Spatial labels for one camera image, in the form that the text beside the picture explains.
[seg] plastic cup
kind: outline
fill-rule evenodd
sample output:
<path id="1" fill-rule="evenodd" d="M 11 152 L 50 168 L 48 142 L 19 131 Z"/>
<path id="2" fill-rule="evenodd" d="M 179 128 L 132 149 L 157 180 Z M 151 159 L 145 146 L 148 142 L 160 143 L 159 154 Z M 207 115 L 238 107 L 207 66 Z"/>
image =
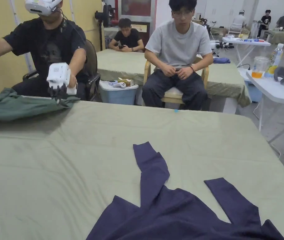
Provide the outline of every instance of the plastic cup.
<path id="1" fill-rule="evenodd" d="M 261 78 L 269 65 L 270 59 L 267 57 L 255 57 L 252 69 L 253 78 Z"/>

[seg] blue storage box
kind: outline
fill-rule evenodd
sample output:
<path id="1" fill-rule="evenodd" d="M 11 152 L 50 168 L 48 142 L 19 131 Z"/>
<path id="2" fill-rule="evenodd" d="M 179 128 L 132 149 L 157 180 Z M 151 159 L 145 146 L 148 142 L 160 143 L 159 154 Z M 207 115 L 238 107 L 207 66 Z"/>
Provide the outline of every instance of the blue storage box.
<path id="1" fill-rule="evenodd" d="M 99 91 L 104 103 L 115 103 L 124 105 L 134 105 L 135 94 L 139 85 L 120 88 L 109 85 L 108 81 L 100 81 Z"/>
<path id="2" fill-rule="evenodd" d="M 248 93 L 250 94 L 252 102 L 259 103 L 262 100 L 262 92 L 258 90 L 257 87 L 254 86 L 254 84 L 249 80 L 245 80 L 245 84 L 248 88 Z"/>

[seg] vr headset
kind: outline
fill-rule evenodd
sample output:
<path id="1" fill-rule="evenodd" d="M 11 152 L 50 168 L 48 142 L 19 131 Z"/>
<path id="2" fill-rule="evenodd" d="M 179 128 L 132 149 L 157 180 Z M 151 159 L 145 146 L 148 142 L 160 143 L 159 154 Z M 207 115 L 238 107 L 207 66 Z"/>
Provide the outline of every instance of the vr headset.
<path id="1" fill-rule="evenodd" d="M 25 0 L 25 8 L 30 13 L 49 16 L 62 0 Z"/>

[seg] navy blue sweater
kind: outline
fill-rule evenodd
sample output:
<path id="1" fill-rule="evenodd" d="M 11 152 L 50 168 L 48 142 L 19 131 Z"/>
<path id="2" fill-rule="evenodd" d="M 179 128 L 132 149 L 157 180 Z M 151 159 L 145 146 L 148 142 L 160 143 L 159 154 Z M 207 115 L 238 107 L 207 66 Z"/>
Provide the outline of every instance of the navy blue sweater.
<path id="1" fill-rule="evenodd" d="M 141 207 L 114 197 L 87 240 L 284 240 L 270 220 L 261 225 L 258 207 L 224 178 L 205 181 L 231 223 L 221 221 L 199 198 L 170 190 L 168 166 L 150 143 L 133 145 L 141 170 Z"/>

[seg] water bottle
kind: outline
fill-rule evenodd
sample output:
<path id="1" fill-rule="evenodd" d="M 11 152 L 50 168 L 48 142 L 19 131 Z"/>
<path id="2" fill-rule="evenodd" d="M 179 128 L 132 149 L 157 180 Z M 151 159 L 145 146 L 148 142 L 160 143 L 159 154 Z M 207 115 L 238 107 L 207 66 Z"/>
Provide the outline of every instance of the water bottle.
<path id="1" fill-rule="evenodd" d="M 278 65 L 281 61 L 281 58 L 283 56 L 283 47 L 284 47 L 284 44 L 279 43 L 277 45 L 277 48 L 274 49 L 274 51 L 273 51 L 273 53 L 270 57 L 270 66 L 266 70 L 264 77 L 272 78 L 274 76 L 274 71 L 278 67 Z"/>

